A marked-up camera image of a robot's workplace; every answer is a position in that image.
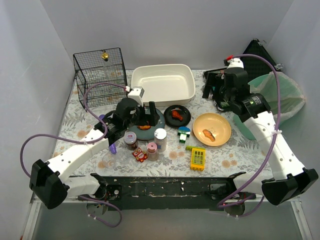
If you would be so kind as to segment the silver lid spice jar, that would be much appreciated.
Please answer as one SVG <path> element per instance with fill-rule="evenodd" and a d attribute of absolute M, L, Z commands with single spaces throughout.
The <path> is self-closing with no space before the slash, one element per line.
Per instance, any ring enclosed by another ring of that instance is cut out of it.
<path fill-rule="evenodd" d="M 154 131 L 154 142 L 159 152 L 164 152 L 167 148 L 167 131 L 164 128 L 157 128 Z"/>

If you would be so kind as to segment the brown spice jar white lid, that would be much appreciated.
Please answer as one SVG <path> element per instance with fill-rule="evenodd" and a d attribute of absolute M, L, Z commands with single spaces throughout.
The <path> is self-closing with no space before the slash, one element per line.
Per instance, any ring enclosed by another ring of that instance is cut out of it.
<path fill-rule="evenodd" d="M 129 150 L 134 151 L 138 147 L 137 135 L 134 132 L 127 131 L 124 134 L 123 139 L 124 139 L 124 142 Z"/>

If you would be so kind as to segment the yellow bear plate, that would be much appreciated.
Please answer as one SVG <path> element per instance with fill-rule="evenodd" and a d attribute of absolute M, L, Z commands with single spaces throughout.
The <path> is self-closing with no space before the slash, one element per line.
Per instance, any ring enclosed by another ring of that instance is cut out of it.
<path fill-rule="evenodd" d="M 215 141 L 210 141 L 204 136 L 204 129 L 211 131 Z M 204 113 L 198 116 L 193 122 L 192 130 L 201 143 L 210 147 L 224 145 L 232 134 L 232 128 L 227 119 L 216 113 Z"/>

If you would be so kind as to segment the pink lid spice jar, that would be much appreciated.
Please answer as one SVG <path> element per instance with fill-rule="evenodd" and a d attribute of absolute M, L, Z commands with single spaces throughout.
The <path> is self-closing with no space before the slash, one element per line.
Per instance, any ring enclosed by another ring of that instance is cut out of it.
<path fill-rule="evenodd" d="M 154 142 L 147 145 L 147 159 L 149 161 L 157 161 L 159 158 L 158 146 Z"/>

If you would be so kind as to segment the glass bottle gold stopper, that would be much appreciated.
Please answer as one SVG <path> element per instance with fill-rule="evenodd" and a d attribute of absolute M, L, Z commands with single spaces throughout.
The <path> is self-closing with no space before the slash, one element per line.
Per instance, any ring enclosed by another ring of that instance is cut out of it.
<path fill-rule="evenodd" d="M 109 60 L 109 54 L 103 50 L 101 58 L 103 60 L 103 70 L 105 73 L 106 78 L 111 81 L 114 79 L 114 65 L 113 63 Z"/>

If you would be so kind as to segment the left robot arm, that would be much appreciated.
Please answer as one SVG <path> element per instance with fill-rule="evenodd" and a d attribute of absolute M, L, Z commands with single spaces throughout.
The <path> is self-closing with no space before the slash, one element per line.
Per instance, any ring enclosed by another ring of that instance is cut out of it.
<path fill-rule="evenodd" d="M 49 210 L 69 197 L 89 195 L 103 199 L 107 194 L 107 183 L 102 176 L 72 174 L 95 154 L 121 139 L 128 128 L 155 126 L 160 116 L 153 101 L 148 107 L 149 113 L 146 113 L 144 105 L 132 98 L 123 98 L 116 109 L 105 114 L 77 144 L 47 161 L 37 160 L 31 169 L 30 189 Z"/>

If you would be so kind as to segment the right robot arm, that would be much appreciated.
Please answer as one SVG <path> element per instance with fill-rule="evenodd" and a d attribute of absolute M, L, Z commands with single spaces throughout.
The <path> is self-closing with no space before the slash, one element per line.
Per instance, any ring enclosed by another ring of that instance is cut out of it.
<path fill-rule="evenodd" d="M 205 71 L 209 91 L 217 103 L 230 110 L 251 131 L 266 157 L 258 171 L 250 175 L 240 172 L 231 176 L 234 192 L 248 192 L 265 197 L 272 205 L 280 205 L 305 193 L 318 179 L 314 168 L 306 168 L 296 157 L 274 120 L 271 107 L 260 93 L 252 93 L 248 73 L 241 67 Z"/>

